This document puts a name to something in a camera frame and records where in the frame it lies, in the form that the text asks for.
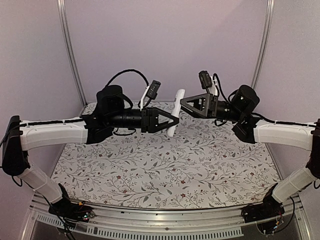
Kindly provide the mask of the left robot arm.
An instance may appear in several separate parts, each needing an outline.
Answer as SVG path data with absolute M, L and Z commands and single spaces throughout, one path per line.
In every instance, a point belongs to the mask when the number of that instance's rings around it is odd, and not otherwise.
M 7 175 L 18 177 L 55 204 L 63 217 L 70 217 L 75 211 L 74 205 L 67 200 L 61 186 L 28 161 L 28 151 L 60 144 L 98 144 L 111 137 L 115 128 L 140 129 L 150 134 L 166 130 L 172 137 L 179 123 L 180 101 L 184 94 L 183 89 L 177 91 L 172 113 L 157 107 L 134 109 L 121 86 L 109 85 L 96 94 L 97 103 L 91 114 L 38 122 L 12 116 L 1 142 L 1 167 Z

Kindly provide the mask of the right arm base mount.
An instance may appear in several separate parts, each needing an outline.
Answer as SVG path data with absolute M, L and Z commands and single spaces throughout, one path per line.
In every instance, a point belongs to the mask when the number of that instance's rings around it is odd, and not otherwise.
M 250 203 L 241 209 L 241 216 L 245 223 L 256 222 L 285 213 L 282 203 L 273 198 L 264 199 L 262 203 Z

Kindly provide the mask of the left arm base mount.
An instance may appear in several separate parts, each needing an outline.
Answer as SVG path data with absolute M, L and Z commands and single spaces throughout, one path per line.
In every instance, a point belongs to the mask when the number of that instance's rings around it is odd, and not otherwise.
M 85 201 L 73 203 L 66 198 L 63 198 L 56 203 L 51 203 L 48 212 L 74 222 L 87 223 L 90 219 L 95 217 L 93 208 L 86 205 Z

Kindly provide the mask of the white remote control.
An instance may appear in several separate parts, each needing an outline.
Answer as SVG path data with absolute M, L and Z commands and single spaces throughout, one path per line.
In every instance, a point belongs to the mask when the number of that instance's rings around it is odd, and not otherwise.
M 180 110 L 181 110 L 181 99 L 184 98 L 184 95 L 185 95 L 185 89 L 179 89 L 177 92 L 176 92 L 176 95 L 175 95 L 175 100 L 174 100 L 174 108 L 171 112 L 171 115 L 178 118 L 179 119 L 179 114 L 180 114 Z M 167 133 L 167 136 L 168 137 L 173 137 L 174 136 L 174 133 L 175 133 L 175 129 L 176 129 L 176 126 L 177 126 L 178 123 L 175 123 L 173 126 L 170 126 L 167 130 L 166 130 L 166 133 Z

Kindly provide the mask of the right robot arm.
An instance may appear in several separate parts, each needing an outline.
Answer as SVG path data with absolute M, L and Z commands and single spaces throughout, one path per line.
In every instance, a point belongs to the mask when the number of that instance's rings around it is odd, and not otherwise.
M 220 101 L 210 92 L 180 100 L 181 109 L 195 118 L 232 122 L 232 131 L 244 143 L 280 144 L 310 152 L 305 167 L 274 185 L 263 198 L 258 213 L 262 218 L 269 218 L 278 210 L 278 204 L 319 179 L 320 123 L 289 123 L 264 119 L 254 113 L 259 102 L 256 92 L 248 85 L 241 85 L 231 102 Z

